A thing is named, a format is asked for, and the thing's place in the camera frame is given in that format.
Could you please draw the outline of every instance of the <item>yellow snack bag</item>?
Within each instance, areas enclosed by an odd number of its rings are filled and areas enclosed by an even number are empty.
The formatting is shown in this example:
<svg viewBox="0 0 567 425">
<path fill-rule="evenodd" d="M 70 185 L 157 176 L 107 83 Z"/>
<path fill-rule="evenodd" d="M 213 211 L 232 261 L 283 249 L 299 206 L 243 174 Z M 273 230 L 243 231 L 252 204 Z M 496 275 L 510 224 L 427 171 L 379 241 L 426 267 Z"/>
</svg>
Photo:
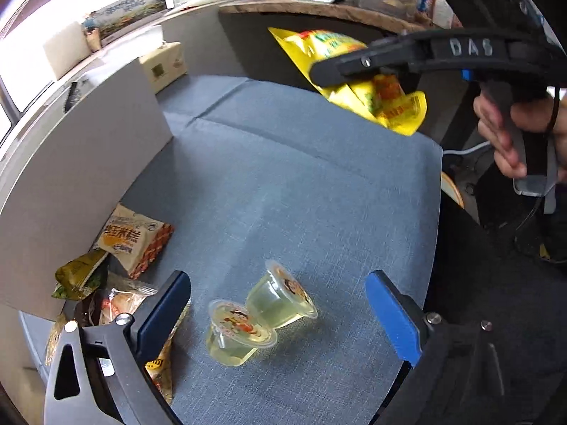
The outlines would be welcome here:
<svg viewBox="0 0 567 425">
<path fill-rule="evenodd" d="M 268 30 L 311 84 L 309 70 L 314 62 L 366 47 L 350 36 L 327 30 Z M 376 75 L 372 80 L 337 87 L 313 86 L 331 103 L 407 136 L 417 131 L 427 111 L 425 94 L 405 95 L 395 75 Z"/>
</svg>

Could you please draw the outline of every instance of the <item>wooden countertop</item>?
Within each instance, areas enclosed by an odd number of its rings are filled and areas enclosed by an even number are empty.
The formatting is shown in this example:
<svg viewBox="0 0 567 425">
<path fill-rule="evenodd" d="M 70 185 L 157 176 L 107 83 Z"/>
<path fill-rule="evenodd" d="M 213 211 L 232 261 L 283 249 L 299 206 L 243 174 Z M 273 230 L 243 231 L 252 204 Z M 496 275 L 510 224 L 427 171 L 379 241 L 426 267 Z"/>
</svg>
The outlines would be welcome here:
<svg viewBox="0 0 567 425">
<path fill-rule="evenodd" d="M 419 32 L 426 27 L 412 24 L 397 17 L 388 16 L 378 11 L 357 8 L 343 3 L 318 3 L 300 0 L 239 0 L 219 5 L 220 13 L 288 13 L 310 16 L 332 17 L 344 21 L 370 25 L 388 32 Z"/>
</svg>

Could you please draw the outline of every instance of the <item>white cable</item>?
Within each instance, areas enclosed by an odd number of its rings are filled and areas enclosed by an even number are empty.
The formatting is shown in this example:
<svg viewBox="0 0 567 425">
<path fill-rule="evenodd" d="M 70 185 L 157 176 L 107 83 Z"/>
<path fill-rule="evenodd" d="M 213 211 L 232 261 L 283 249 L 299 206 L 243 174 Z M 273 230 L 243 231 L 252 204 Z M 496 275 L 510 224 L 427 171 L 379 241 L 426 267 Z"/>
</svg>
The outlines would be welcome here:
<svg viewBox="0 0 567 425">
<path fill-rule="evenodd" d="M 478 144 L 477 146 L 467 148 L 465 150 L 444 150 L 443 154 L 444 155 L 468 155 L 469 153 L 474 153 L 475 151 L 480 150 L 481 148 L 484 148 L 484 147 L 488 147 L 490 145 L 491 145 L 491 143 L 486 141 L 486 142 L 482 142 L 481 144 Z"/>
</svg>

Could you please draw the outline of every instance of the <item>white panel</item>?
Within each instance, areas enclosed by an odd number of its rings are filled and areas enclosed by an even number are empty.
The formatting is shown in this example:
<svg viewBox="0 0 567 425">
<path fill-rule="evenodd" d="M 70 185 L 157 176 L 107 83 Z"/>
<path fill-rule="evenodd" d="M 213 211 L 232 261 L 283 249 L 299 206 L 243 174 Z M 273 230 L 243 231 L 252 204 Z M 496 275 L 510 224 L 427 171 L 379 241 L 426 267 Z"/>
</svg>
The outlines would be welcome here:
<svg viewBox="0 0 567 425">
<path fill-rule="evenodd" d="M 44 318 L 58 314 L 62 302 L 50 297 L 56 269 L 89 249 L 170 138 L 137 60 L 71 109 L 29 159 L 0 212 L 0 301 Z M 16 153 L 5 170 L 25 164 Z"/>
</svg>

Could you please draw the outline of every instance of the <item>blue gripper pad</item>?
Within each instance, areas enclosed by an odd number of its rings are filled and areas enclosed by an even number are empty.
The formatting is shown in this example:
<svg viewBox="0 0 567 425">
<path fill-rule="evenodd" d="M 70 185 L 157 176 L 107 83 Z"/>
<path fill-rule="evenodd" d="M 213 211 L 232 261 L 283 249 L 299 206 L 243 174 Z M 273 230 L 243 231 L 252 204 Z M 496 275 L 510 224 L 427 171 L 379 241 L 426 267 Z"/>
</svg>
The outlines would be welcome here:
<svg viewBox="0 0 567 425">
<path fill-rule="evenodd" d="M 401 294 L 382 270 L 373 271 L 366 278 L 366 297 L 398 357 L 415 366 L 427 338 L 419 306 L 411 297 Z"/>
</svg>

